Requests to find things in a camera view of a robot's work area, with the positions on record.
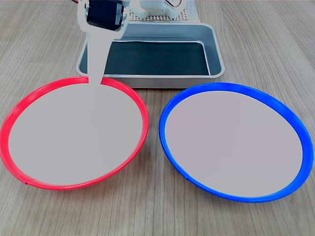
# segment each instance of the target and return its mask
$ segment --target wooden table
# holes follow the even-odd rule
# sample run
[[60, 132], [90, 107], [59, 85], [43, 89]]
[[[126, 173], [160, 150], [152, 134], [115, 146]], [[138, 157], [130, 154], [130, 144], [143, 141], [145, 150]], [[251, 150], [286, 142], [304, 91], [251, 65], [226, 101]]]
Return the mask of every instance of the wooden table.
[[[219, 81], [262, 90], [286, 104], [315, 140], [315, 2], [197, 1], [226, 67]], [[77, 5], [0, 1], [0, 122], [33, 90], [75, 76], [85, 35]], [[52, 192], [22, 184], [0, 163], [1, 236], [314, 236], [315, 172], [271, 203], [227, 201], [186, 181], [159, 142], [162, 109], [178, 90], [137, 90], [150, 115], [140, 154], [88, 188]]]

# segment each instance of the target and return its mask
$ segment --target blue plate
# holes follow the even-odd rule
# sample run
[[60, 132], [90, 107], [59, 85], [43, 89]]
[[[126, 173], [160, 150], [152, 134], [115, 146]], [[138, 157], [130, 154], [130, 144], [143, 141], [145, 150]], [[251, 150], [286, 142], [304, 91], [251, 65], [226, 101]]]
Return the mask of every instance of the blue plate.
[[[201, 184], [200, 182], [190, 177], [189, 174], [185, 172], [183, 168], [177, 164], [174, 157], [172, 156], [172, 153], [170, 152], [168, 148], [166, 138], [165, 138], [165, 125], [166, 125], [167, 118], [169, 114], [171, 113], [171, 111], [173, 110], [173, 108], [184, 99], [192, 95], [202, 93], [202, 92], [208, 92], [208, 91], [230, 91], [230, 92], [237, 92], [237, 93], [252, 97], [264, 103], [265, 105], [269, 106], [273, 110], [275, 110], [278, 114], [280, 114], [283, 118], [285, 118], [286, 121], [289, 122], [289, 124], [294, 128], [302, 144], [303, 159], [302, 159], [302, 166], [298, 175], [287, 187], [285, 187], [284, 189], [276, 193], [273, 193], [267, 196], [262, 196], [262, 197], [249, 198], [249, 197], [232, 196], [232, 195], [224, 194], [222, 192], [218, 192], [216, 190], [213, 190]], [[238, 84], [210, 83], [210, 84], [194, 86], [194, 87], [191, 87], [182, 91], [181, 93], [176, 95], [165, 107], [160, 118], [159, 136], [160, 136], [161, 144], [163, 146], [163, 149], [168, 159], [187, 180], [189, 180], [196, 186], [200, 187], [201, 189], [209, 193], [212, 193], [219, 197], [226, 198], [233, 201], [246, 202], [246, 203], [260, 203], [260, 202], [274, 201], [274, 200], [283, 198], [293, 193], [306, 181], [306, 179], [310, 175], [310, 172], [312, 170], [313, 163], [314, 163], [314, 149], [313, 149], [313, 144], [312, 144], [310, 135], [308, 134], [305, 126], [303, 125], [301, 120], [297, 117], [297, 115], [293, 111], [291, 111], [286, 105], [276, 100], [272, 96], [264, 92], [258, 91], [254, 88], [250, 88], [250, 87], [238, 85]]]

